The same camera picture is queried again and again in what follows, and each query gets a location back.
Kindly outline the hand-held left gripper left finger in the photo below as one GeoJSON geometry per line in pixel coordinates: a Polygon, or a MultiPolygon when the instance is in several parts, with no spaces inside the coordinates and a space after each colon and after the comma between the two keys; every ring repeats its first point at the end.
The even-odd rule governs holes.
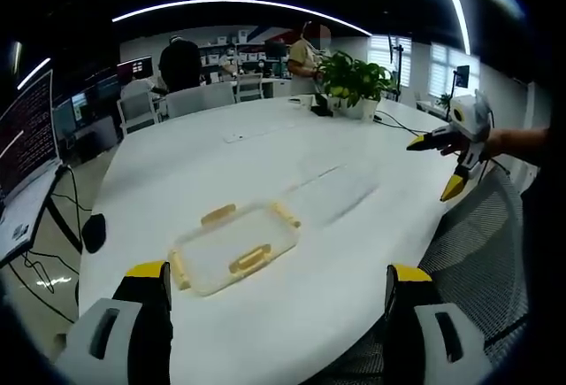
{"type": "Polygon", "coordinates": [[[74,323],[57,369],[72,384],[169,384],[171,310],[170,263],[133,267],[74,323]]]}

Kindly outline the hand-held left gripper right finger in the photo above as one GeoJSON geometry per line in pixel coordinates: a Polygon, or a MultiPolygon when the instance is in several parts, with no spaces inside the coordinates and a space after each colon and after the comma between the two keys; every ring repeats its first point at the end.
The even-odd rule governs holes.
{"type": "Polygon", "coordinates": [[[480,384],[493,370],[484,334],[417,267],[387,267],[384,321],[386,384],[480,384]]]}

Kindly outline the person's right hand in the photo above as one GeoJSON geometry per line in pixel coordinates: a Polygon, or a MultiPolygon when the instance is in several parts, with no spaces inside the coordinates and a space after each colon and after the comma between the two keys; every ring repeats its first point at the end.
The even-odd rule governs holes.
{"type": "MultiPolygon", "coordinates": [[[[441,148],[440,154],[442,156],[447,156],[456,152],[463,154],[469,148],[469,146],[470,146],[470,141],[464,138],[463,136],[460,136],[456,141],[449,143],[447,146],[441,148]]],[[[492,146],[492,138],[488,137],[484,141],[484,149],[482,150],[482,153],[479,156],[479,159],[481,161],[485,161],[489,158],[491,146],[492,146]]]]}

